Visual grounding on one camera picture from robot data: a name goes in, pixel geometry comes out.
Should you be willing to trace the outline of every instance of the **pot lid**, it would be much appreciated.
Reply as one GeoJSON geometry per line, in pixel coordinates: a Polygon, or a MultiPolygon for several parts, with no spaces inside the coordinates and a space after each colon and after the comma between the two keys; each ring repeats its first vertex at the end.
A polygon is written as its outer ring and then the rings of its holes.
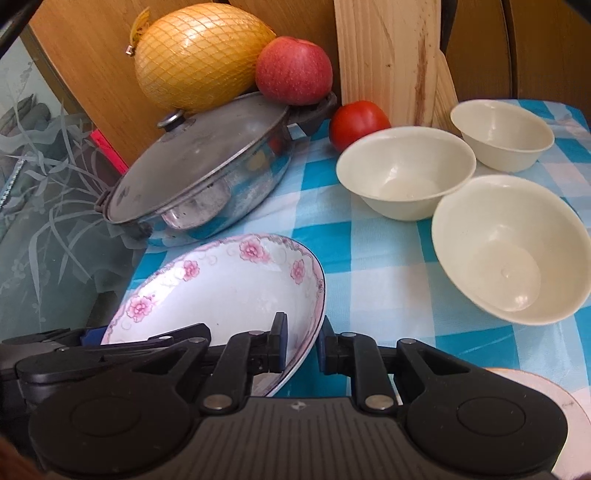
{"type": "Polygon", "coordinates": [[[188,120],[182,111],[175,112],[158,124],[167,132],[133,163],[109,196],[106,217],[125,223],[176,206],[264,137],[287,111],[257,92],[188,120]]]}

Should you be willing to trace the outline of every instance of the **stainless steel pot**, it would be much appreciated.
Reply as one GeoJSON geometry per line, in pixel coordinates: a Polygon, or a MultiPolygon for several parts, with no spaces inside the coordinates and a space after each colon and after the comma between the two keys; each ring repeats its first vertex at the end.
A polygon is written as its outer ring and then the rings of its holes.
{"type": "Polygon", "coordinates": [[[283,177],[293,153],[289,127],[314,134],[336,108],[331,93],[318,105],[292,108],[250,93],[185,119],[158,124],[166,133],[96,205],[110,223],[162,220],[194,241],[240,220],[283,177]]]}

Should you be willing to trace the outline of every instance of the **blue checkered tablecloth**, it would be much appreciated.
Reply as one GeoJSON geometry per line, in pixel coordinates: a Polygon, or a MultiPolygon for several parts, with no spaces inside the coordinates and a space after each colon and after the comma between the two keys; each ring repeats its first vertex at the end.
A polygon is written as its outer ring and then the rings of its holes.
{"type": "MultiPolygon", "coordinates": [[[[556,144],[518,175],[559,195],[589,231],[591,135],[582,113],[559,103],[511,101],[542,117],[556,136],[556,144]]],[[[540,374],[573,393],[591,416],[591,302],[542,327],[513,325],[479,310],[437,262],[431,220],[379,216],[339,184],[336,160],[325,123],[297,144],[285,177],[265,202],[215,238],[254,232],[292,237],[324,268],[326,313],[335,331],[365,333],[388,346],[417,338],[476,365],[540,374]]],[[[493,172],[479,165],[477,173],[493,172]]],[[[154,240],[164,245],[165,235],[155,232],[154,240]]],[[[151,246],[130,289],[195,245],[151,246]]],[[[347,388],[346,378],[318,373],[313,351],[280,395],[344,395],[347,388]]]]}

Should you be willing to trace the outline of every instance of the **lid knob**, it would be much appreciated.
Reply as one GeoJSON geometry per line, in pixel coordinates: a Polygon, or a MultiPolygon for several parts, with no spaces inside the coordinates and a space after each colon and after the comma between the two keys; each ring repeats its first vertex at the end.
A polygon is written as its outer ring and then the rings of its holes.
{"type": "Polygon", "coordinates": [[[165,116],[160,122],[156,124],[158,128],[164,128],[167,132],[177,128],[180,124],[183,124],[186,118],[184,117],[185,110],[178,109],[173,113],[165,116]]]}

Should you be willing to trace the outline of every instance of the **plate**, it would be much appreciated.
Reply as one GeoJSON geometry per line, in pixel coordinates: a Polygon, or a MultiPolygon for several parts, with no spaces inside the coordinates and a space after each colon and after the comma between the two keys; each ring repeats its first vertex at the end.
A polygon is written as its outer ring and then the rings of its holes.
{"type": "Polygon", "coordinates": [[[591,472],[591,421],[574,397],[550,380],[539,375],[508,368],[489,368],[493,373],[533,388],[553,400],[564,412],[569,433],[560,456],[552,469],[561,480],[574,480],[591,472]]]}
{"type": "Polygon", "coordinates": [[[103,344],[147,340],[205,323],[212,345],[240,332],[267,331],[276,312],[288,323],[286,369],[254,378],[252,395],[274,395],[314,345],[325,304],[324,272],[304,245],[279,235],[214,241],[161,267],[111,320],[103,344]]]}

